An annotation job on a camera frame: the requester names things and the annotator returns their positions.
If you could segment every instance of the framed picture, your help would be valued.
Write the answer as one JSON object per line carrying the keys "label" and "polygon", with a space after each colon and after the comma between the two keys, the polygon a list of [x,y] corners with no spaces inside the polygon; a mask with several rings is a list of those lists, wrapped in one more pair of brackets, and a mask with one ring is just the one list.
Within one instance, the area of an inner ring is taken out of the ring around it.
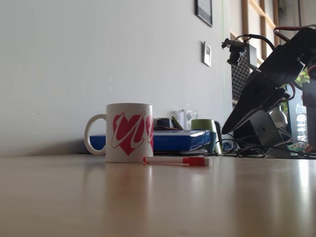
{"label": "framed picture", "polygon": [[204,21],[209,27],[213,26],[212,0],[195,0],[196,16]]}

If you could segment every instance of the plastic bottle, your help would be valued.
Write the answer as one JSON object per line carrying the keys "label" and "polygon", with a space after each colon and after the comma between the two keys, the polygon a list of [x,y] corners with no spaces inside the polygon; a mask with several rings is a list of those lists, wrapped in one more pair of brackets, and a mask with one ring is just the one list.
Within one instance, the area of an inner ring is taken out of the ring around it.
{"label": "plastic bottle", "polygon": [[296,105],[296,121],[297,121],[297,139],[307,142],[307,117],[306,107],[303,106],[303,101]]}

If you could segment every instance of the blue book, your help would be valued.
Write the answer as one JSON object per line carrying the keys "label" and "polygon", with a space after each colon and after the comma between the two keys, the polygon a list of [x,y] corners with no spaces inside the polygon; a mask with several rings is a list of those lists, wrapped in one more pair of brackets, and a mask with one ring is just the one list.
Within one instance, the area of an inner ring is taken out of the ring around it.
{"label": "blue book", "polygon": [[[101,150],[105,134],[90,136],[94,149]],[[154,131],[154,151],[192,151],[211,142],[209,130]]]}

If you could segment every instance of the mug handle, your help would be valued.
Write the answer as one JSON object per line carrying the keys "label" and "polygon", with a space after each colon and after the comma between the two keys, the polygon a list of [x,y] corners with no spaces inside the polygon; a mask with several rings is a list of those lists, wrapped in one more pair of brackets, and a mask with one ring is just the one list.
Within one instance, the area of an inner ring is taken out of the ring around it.
{"label": "mug handle", "polygon": [[91,130],[91,126],[93,125],[94,122],[96,122],[98,119],[104,119],[105,121],[107,120],[107,115],[105,114],[99,114],[99,115],[95,115],[93,116],[87,123],[85,130],[84,130],[84,144],[85,147],[87,148],[87,150],[96,155],[96,156],[100,156],[100,155],[104,155],[105,154],[105,145],[103,147],[102,150],[96,150],[92,147],[91,142],[90,142],[90,130]]}

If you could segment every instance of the wooden table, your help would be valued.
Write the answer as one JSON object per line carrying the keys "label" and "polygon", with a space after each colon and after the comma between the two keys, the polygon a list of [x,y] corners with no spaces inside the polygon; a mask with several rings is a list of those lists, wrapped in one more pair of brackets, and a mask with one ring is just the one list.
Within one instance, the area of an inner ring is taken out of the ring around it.
{"label": "wooden table", "polygon": [[0,158],[0,237],[316,236],[316,161]]}

